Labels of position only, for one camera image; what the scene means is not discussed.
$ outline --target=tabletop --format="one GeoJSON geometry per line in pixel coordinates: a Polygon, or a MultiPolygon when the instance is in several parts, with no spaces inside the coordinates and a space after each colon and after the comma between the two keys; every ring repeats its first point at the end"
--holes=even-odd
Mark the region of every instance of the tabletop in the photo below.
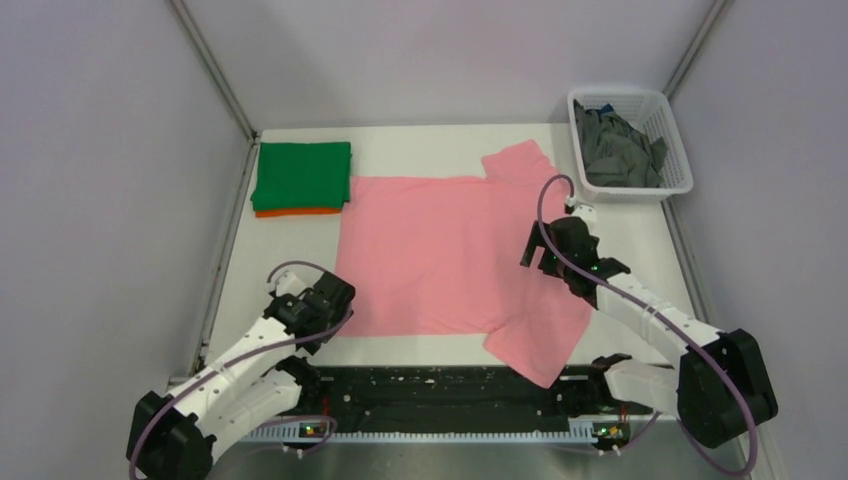
{"type": "MultiPolygon", "coordinates": [[[[351,142],[352,173],[365,176],[483,176],[480,159],[505,147],[535,140],[562,173],[577,182],[568,124],[392,126],[266,130],[263,142],[351,142]]],[[[248,195],[256,184],[256,164],[248,195]]],[[[642,283],[692,315],[662,208],[655,204],[596,204],[599,254],[628,265],[642,283]]],[[[528,221],[535,212],[527,212],[528,221]]],[[[332,269],[339,241],[339,215],[255,218],[244,202],[227,267],[207,358],[217,358],[261,315],[269,297],[265,278],[286,260],[308,260],[332,269]]],[[[317,272],[297,270],[307,281],[317,272]]],[[[312,358],[316,366],[502,365],[483,349],[486,334],[334,337],[312,358]]],[[[599,356],[627,353],[638,360],[665,363],[659,352],[634,332],[601,312],[589,327],[568,364],[591,363],[599,356]]]]}

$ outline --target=gray wall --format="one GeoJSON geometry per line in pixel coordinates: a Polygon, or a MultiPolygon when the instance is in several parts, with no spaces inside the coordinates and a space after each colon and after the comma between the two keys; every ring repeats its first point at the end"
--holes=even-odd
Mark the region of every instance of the gray wall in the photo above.
{"type": "Polygon", "coordinates": [[[848,3],[736,2],[674,102],[719,325],[760,341],[794,478],[845,478],[848,3]]]}
{"type": "Polygon", "coordinates": [[[188,0],[259,129],[545,122],[662,89],[710,0],[188,0]]]}
{"type": "Polygon", "coordinates": [[[0,11],[0,476],[126,478],[135,401],[188,366],[246,140],[164,1],[0,11]]]}

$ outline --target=robotic arm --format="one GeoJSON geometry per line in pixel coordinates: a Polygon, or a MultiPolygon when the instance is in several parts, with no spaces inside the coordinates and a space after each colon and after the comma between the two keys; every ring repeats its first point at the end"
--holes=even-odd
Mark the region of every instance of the robotic arm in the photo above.
{"type": "Polygon", "coordinates": [[[550,224],[533,224],[521,265],[529,267],[536,249],[543,248],[538,266],[543,273],[561,278],[574,295],[636,332],[670,365],[646,365],[621,354],[597,359],[593,365],[603,372],[612,398],[675,416],[699,443],[710,448],[747,430],[740,406],[718,374],[656,317],[658,312],[716,360],[742,393],[756,424],[777,415],[768,373],[759,346],[750,334],[741,329],[725,333],[684,314],[645,288],[623,263],[599,258],[599,239],[589,233],[595,223],[591,205],[572,198],[566,213],[571,216],[550,224]],[[587,278],[557,259],[542,228],[568,263],[591,272],[602,282],[587,278]],[[620,292],[635,297],[641,305],[620,292]]]}
{"type": "MultiPolygon", "coordinates": [[[[329,272],[311,288],[291,277],[277,285],[262,316],[214,363],[164,396],[151,391],[136,404],[127,458],[143,440],[136,466],[147,477],[205,478],[235,442],[294,408],[317,384],[320,374],[295,354],[314,354],[329,340],[330,335],[314,337],[334,332],[352,315],[355,289],[329,272]],[[282,293],[298,287],[303,288],[297,296],[282,293]],[[142,439],[157,415],[153,430],[142,439]]],[[[323,436],[327,428],[318,422],[309,434],[323,436]]]]}

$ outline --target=pink shirt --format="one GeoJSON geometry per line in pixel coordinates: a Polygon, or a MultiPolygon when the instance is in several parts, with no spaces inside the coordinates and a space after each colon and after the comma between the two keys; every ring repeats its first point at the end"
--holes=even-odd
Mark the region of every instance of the pink shirt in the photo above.
{"type": "MultiPolygon", "coordinates": [[[[534,141],[483,158],[486,178],[354,177],[336,274],[356,287],[345,336],[488,333],[485,348],[543,387],[556,380],[591,307],[519,265],[539,191],[557,172],[534,141]]],[[[554,185],[546,221],[562,217],[554,185]]]]}

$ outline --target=white laundry basket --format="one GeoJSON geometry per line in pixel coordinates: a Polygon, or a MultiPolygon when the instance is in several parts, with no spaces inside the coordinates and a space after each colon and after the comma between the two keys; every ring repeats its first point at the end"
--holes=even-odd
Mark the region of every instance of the white laundry basket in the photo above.
{"type": "Polygon", "coordinates": [[[568,117],[571,122],[571,136],[574,144],[574,157],[583,195],[590,201],[601,202],[659,202],[679,193],[692,190],[692,171],[689,160],[683,150],[683,141],[668,99],[660,92],[627,87],[579,88],[568,94],[568,117]],[[662,182],[659,188],[599,187],[586,179],[586,167],[577,136],[577,122],[574,101],[584,108],[600,109],[606,104],[612,105],[615,112],[630,122],[633,128],[645,133],[651,141],[663,137],[668,145],[665,164],[659,172],[662,182]]]}

